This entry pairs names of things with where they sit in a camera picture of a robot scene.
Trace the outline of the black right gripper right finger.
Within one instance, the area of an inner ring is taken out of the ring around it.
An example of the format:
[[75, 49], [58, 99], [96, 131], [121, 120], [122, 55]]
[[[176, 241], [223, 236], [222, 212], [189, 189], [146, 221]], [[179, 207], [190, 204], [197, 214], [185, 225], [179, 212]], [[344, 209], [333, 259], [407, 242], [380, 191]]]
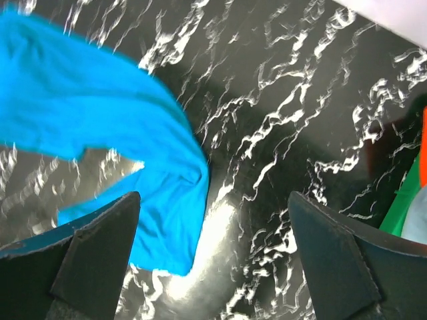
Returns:
[[317, 319], [425, 319], [426, 246], [293, 191], [288, 211]]

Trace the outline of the blue t shirt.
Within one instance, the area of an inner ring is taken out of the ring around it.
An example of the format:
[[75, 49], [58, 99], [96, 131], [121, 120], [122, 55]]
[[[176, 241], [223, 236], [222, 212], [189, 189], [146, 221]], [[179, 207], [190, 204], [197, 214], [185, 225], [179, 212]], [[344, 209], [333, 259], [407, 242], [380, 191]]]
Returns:
[[62, 209], [58, 225], [136, 191], [141, 209], [130, 263], [190, 272], [209, 167], [181, 105], [161, 81], [41, 17], [7, 8], [1, 14], [1, 140], [63, 160], [114, 149], [142, 163], [96, 198]]

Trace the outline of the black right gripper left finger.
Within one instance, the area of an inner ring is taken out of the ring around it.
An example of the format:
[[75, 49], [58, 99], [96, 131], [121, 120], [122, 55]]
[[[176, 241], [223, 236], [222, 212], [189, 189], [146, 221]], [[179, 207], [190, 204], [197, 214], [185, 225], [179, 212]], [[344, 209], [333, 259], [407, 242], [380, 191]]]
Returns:
[[139, 219], [128, 193], [1, 248], [2, 319], [113, 319]]

